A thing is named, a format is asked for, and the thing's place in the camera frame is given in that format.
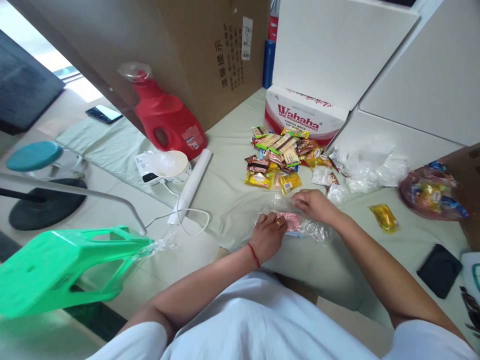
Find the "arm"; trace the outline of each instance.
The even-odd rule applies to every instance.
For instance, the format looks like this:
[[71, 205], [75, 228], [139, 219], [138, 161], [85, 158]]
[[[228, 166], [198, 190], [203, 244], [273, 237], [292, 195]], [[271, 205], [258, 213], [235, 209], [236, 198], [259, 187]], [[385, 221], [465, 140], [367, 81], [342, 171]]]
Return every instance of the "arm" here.
[[436, 324], [467, 342], [414, 277], [319, 190], [301, 190], [292, 201], [308, 216], [330, 225], [341, 236], [373, 292], [386, 308], [394, 328], [405, 321], [420, 319]]
[[[258, 261], [270, 259], [282, 245], [288, 224], [275, 213], [260, 215], [250, 240]], [[144, 322], [157, 322], [165, 327], [168, 342], [223, 290], [257, 269], [248, 245], [185, 276], [155, 295], [119, 331]]]

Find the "person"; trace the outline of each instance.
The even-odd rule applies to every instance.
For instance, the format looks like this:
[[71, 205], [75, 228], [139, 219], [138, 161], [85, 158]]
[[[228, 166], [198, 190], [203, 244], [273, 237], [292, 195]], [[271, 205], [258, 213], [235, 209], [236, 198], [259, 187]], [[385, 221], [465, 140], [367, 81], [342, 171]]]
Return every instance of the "person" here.
[[[318, 190], [292, 197], [333, 227], [388, 311], [393, 345], [383, 359], [478, 359], [459, 329], [381, 245]], [[279, 250], [284, 217], [260, 215], [250, 245], [154, 296], [90, 360], [377, 359], [318, 307], [256, 271]]]

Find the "red and white box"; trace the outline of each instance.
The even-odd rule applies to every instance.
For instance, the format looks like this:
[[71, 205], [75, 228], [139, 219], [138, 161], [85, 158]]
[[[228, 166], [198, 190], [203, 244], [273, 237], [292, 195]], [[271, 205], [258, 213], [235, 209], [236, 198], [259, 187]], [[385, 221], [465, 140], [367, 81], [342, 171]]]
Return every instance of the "red and white box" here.
[[309, 139], [327, 146], [347, 120], [348, 110], [328, 102], [272, 85], [266, 91], [265, 128], [280, 134], [283, 128], [309, 131]]

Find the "wrist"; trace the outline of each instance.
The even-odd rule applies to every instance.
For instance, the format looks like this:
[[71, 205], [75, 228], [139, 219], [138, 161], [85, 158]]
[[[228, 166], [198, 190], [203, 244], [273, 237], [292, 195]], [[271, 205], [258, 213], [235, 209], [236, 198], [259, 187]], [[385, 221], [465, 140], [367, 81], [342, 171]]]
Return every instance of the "wrist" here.
[[252, 253], [252, 250], [250, 250], [250, 247], [248, 244], [243, 246], [240, 250], [238, 250], [238, 252], [241, 253], [241, 257], [243, 259], [243, 262], [245, 263], [245, 266], [249, 270], [249, 273], [251, 273], [254, 270], [258, 270], [259, 267], [255, 260], [254, 254]]

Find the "power cord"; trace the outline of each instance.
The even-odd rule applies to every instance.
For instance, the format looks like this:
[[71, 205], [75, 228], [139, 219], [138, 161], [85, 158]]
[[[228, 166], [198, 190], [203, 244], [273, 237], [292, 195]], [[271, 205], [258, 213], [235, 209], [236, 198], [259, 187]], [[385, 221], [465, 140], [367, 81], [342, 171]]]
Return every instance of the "power cord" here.
[[[156, 217], [154, 218], [153, 220], [151, 220], [147, 225], [145, 225], [145, 228], [148, 228], [150, 225], [152, 225], [154, 223], [154, 221], [158, 220], [158, 219], [162, 219], [162, 218], [166, 218], [167, 216], [170, 216], [172, 214], [176, 214], [176, 216], [178, 217], [178, 222], [180, 223], [180, 227], [183, 229], [183, 231], [189, 235], [189, 236], [198, 236], [200, 235], [201, 233], [203, 233], [205, 231], [205, 229], [207, 228], [207, 226], [209, 225], [210, 223], [210, 214], [207, 212], [207, 211], [204, 211], [204, 210], [199, 210], [199, 209], [194, 209], [194, 208], [185, 208], [185, 209], [179, 209], [179, 203], [180, 203], [180, 197], [182, 196], [182, 194], [177, 194], [176, 192], [173, 192], [172, 190], [170, 190], [170, 188], [167, 186], [167, 183], [165, 182], [164, 179], [161, 179], [160, 180], [161, 183], [163, 184], [163, 186], [165, 186], [165, 188], [168, 190], [168, 192], [172, 195], [175, 195], [178, 197], [178, 199], [176, 200], [176, 205], [175, 205], [175, 211], [172, 211], [168, 214], [165, 214], [165, 215], [162, 215], [162, 216], [159, 216], [159, 217]], [[196, 211], [196, 212], [199, 212], [199, 213], [204, 213], [206, 215], [206, 223], [205, 223], [205, 226], [200, 230], [199, 233], [196, 233], [196, 234], [191, 234], [189, 233], [187, 230], [185, 230], [182, 222], [183, 220], [180, 220], [180, 214], [179, 212], [181, 211]]]

